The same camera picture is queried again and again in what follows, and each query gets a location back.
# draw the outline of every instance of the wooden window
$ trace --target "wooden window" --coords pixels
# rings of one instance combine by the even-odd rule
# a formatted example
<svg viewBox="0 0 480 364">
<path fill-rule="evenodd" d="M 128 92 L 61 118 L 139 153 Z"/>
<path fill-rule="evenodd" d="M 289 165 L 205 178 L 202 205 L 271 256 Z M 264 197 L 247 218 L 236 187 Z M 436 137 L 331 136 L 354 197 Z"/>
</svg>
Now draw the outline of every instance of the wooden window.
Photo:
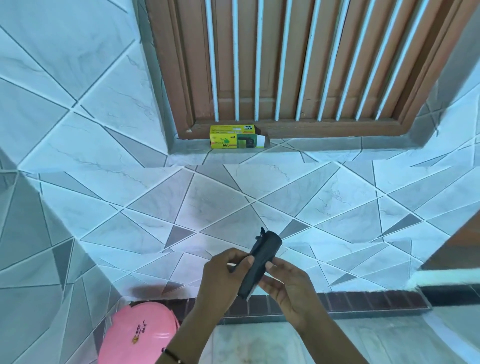
<svg viewBox="0 0 480 364">
<path fill-rule="evenodd" d="M 479 1 L 146 3 L 179 137 L 202 139 L 216 122 L 272 138 L 405 134 Z"/>
</svg>

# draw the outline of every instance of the cardboard box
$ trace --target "cardboard box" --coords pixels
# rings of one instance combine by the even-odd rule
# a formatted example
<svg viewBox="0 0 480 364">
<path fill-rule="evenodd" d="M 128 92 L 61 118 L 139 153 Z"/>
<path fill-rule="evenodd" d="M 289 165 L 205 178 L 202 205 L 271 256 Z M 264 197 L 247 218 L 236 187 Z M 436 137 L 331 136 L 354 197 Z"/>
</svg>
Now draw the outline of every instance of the cardboard box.
<svg viewBox="0 0 480 364">
<path fill-rule="evenodd" d="M 265 136 L 255 125 L 212 125 L 212 149 L 265 148 Z"/>
</svg>

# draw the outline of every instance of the bracelet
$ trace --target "bracelet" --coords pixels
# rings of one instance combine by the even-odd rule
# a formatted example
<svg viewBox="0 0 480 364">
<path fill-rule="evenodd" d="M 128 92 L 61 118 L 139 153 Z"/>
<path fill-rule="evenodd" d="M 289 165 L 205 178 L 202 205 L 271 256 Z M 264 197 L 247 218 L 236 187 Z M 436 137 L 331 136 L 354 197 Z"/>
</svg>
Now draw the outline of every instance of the bracelet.
<svg viewBox="0 0 480 364">
<path fill-rule="evenodd" d="M 172 353 L 170 350 L 168 350 L 167 348 L 163 348 L 162 349 L 162 352 L 164 352 L 165 354 L 167 354 L 170 358 L 172 358 L 173 360 L 175 360 L 178 364 L 185 364 L 182 360 L 179 359 L 178 356 L 176 356 L 174 353 Z"/>
</svg>

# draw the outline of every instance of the pink plastic bin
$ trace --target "pink plastic bin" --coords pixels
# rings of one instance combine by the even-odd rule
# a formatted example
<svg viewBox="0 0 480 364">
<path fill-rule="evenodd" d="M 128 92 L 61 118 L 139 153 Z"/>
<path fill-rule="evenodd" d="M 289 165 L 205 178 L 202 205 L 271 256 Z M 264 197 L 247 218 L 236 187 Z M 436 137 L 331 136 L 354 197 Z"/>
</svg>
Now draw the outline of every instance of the pink plastic bin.
<svg viewBox="0 0 480 364">
<path fill-rule="evenodd" d="M 98 364 L 155 364 L 178 328 L 173 312 L 161 303 L 125 306 L 112 318 Z"/>
</svg>

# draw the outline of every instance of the metal bar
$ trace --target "metal bar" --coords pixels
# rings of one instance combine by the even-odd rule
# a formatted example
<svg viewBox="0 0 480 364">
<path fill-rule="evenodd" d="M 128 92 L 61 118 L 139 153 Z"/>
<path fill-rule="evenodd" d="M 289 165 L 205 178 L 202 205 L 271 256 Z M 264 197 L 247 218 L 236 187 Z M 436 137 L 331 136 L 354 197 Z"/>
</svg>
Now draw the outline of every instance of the metal bar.
<svg viewBox="0 0 480 364">
<path fill-rule="evenodd" d="M 255 64 L 255 121 L 260 113 L 260 70 L 262 66 L 262 37 L 264 30 L 264 0 L 258 0 L 257 18 L 257 56 Z"/>
<path fill-rule="evenodd" d="M 212 77 L 213 110 L 215 112 L 215 122 L 218 122 L 218 95 L 216 92 L 215 41 L 214 41 L 214 34 L 213 34 L 211 0 L 205 0 L 205 9 L 206 9 L 206 15 L 207 15 L 208 50 L 209 50 L 209 56 L 210 56 L 210 76 Z"/>
<path fill-rule="evenodd" d="M 235 87 L 235 121 L 240 121 L 240 75 L 239 75 L 239 4 L 232 0 L 233 22 L 233 84 Z"/>
<path fill-rule="evenodd" d="M 322 120 L 325 104 L 327 102 L 328 89 L 330 87 L 330 82 L 332 81 L 333 69 L 335 68 L 336 56 L 338 54 L 338 48 L 340 47 L 340 40 L 342 39 L 343 26 L 345 25 L 345 19 L 347 18 L 348 6 L 350 5 L 350 0 L 342 0 L 340 4 L 340 12 L 335 25 L 335 33 L 332 43 L 332 48 L 330 49 L 330 61 L 328 62 L 327 74 L 325 76 L 324 90 L 322 92 L 322 98 L 320 99 L 320 108 L 318 109 L 317 120 Z"/>
<path fill-rule="evenodd" d="M 355 71 L 355 67 L 357 66 L 357 61 L 360 55 L 361 46 L 365 39 L 365 34 L 367 33 L 368 25 L 370 23 L 370 18 L 372 17 L 373 8 L 375 7 L 375 1 L 376 0 L 370 0 L 370 3 L 368 4 L 367 12 L 365 13 L 365 19 L 363 19 L 360 35 L 357 40 L 357 46 L 355 47 L 352 63 L 350 64 L 347 80 L 345 81 L 345 86 L 343 88 L 342 98 L 340 99 L 340 105 L 338 105 L 338 110 L 336 112 L 335 120 L 337 121 L 339 121 L 340 117 L 342 116 L 343 106 L 345 105 L 345 100 L 347 99 L 348 89 L 350 88 L 350 83 L 352 82 L 353 73 Z"/>
<path fill-rule="evenodd" d="M 408 30 L 408 33 L 406 34 L 405 39 L 403 40 L 403 46 L 402 50 L 398 54 L 398 56 L 395 59 L 395 66 L 393 70 L 390 72 L 390 75 L 388 77 L 388 83 L 387 87 L 383 91 L 383 95 L 380 101 L 380 105 L 378 106 L 377 114 L 375 116 L 375 120 L 378 120 L 380 118 L 380 115 L 382 114 L 382 111 L 385 107 L 385 104 L 387 102 L 388 96 L 390 95 L 390 92 L 392 91 L 393 85 L 395 83 L 395 80 L 398 76 L 398 73 L 400 72 L 400 68 L 402 67 L 402 63 L 405 59 L 405 56 L 407 55 L 408 48 L 410 48 L 410 45 L 412 43 L 413 36 L 415 35 L 415 32 L 417 31 L 417 28 L 419 26 L 420 20 L 425 13 L 425 10 L 427 9 L 429 0 L 421 0 L 421 2 L 418 4 L 418 6 L 415 8 L 415 13 L 412 16 L 412 22 L 410 24 L 410 29 Z"/>
<path fill-rule="evenodd" d="M 285 23 L 283 25 L 282 54 L 280 56 L 280 74 L 278 75 L 278 90 L 276 92 L 275 121 L 280 118 L 280 102 L 282 100 L 283 78 L 285 76 L 285 61 L 287 59 L 288 32 L 290 30 L 290 16 L 292 15 L 293 0 L 287 0 Z"/>
<path fill-rule="evenodd" d="M 320 10 L 320 3 L 322 0 L 315 0 L 313 6 L 312 22 L 310 24 L 310 34 L 308 35 L 307 52 L 305 54 L 305 62 L 303 63 L 303 73 L 301 76 L 299 100 L 297 102 L 297 112 L 295 120 L 300 120 L 301 107 L 303 104 L 303 97 L 305 96 L 305 86 L 307 85 L 308 68 L 310 67 L 310 57 L 312 56 L 313 40 L 315 39 L 315 30 L 317 28 L 318 12 Z"/>
<path fill-rule="evenodd" d="M 395 20 L 398 16 L 400 11 L 400 7 L 402 6 L 403 0 L 396 0 L 395 7 L 392 11 L 392 15 L 390 16 L 390 21 L 388 22 L 387 29 L 385 30 L 384 38 L 382 39 L 382 43 L 380 44 L 380 48 L 378 49 L 377 56 L 375 58 L 375 62 L 373 63 L 372 70 L 370 71 L 370 75 L 368 76 L 367 85 L 363 90 L 363 94 L 360 100 L 359 108 L 357 110 L 357 114 L 355 115 L 355 120 L 358 121 L 360 119 L 361 112 L 363 111 L 363 107 L 365 106 L 365 102 L 367 101 L 367 96 L 370 91 L 370 88 L 373 83 L 373 79 L 377 74 L 378 66 L 380 65 L 380 61 L 382 60 L 382 56 L 384 55 L 385 48 L 387 47 L 388 40 L 390 39 L 390 35 L 393 30 L 393 26 L 395 25 Z"/>
</svg>

